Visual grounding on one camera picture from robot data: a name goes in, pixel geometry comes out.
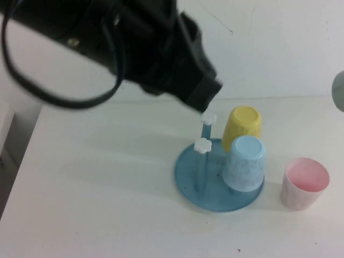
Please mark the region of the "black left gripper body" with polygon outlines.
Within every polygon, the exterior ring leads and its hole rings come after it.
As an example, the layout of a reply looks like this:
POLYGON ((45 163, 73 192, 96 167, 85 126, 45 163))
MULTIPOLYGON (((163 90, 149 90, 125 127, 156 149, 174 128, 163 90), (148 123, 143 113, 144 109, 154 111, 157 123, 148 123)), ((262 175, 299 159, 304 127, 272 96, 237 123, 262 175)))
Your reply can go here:
POLYGON ((185 94, 183 34, 176 1, 111 1, 107 44, 116 82, 140 85, 152 95, 185 94))

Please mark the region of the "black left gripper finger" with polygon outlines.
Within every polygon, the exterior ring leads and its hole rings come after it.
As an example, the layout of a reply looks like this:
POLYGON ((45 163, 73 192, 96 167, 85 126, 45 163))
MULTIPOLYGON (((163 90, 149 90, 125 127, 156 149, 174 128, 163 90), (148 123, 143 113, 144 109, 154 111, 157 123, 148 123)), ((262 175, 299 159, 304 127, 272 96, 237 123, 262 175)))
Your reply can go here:
POLYGON ((185 12, 176 17, 166 53, 161 90, 203 113, 222 84, 205 54, 200 28, 185 12))

